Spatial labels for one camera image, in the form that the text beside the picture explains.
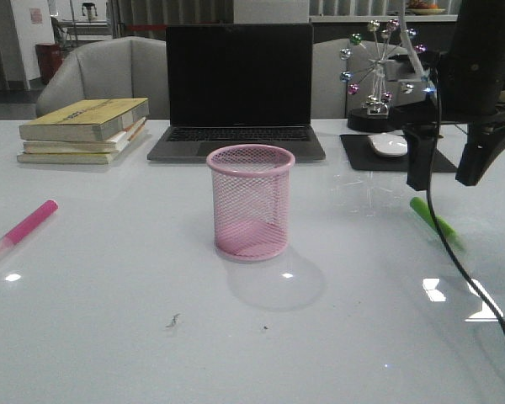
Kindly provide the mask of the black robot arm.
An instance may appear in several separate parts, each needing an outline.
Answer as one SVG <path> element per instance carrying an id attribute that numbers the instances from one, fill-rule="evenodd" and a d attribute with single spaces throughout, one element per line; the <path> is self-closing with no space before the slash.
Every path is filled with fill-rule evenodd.
<path id="1" fill-rule="evenodd" d="M 505 107 L 498 100 L 505 75 L 505 1 L 464 1 L 445 53 L 425 55 L 437 98 L 394 109 L 408 142 L 407 184 L 429 187 L 441 124 L 468 126 L 456 179 L 474 186 L 505 150 Z"/>

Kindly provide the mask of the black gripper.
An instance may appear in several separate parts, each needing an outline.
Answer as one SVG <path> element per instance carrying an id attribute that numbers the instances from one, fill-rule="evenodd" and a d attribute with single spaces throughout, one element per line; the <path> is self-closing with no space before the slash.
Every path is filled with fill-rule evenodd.
<path id="1" fill-rule="evenodd" d="M 505 120 L 505 102 L 500 93 L 505 84 L 505 55 L 460 56 L 454 52 L 425 51 L 418 60 L 435 83 L 438 101 L 428 95 L 423 101 L 395 107 L 389 120 L 407 141 L 407 185 L 427 190 L 437 146 L 435 109 L 443 122 L 488 123 Z M 505 150 L 505 124 L 468 124 L 456 180 L 466 186 L 479 183 L 487 169 Z"/>

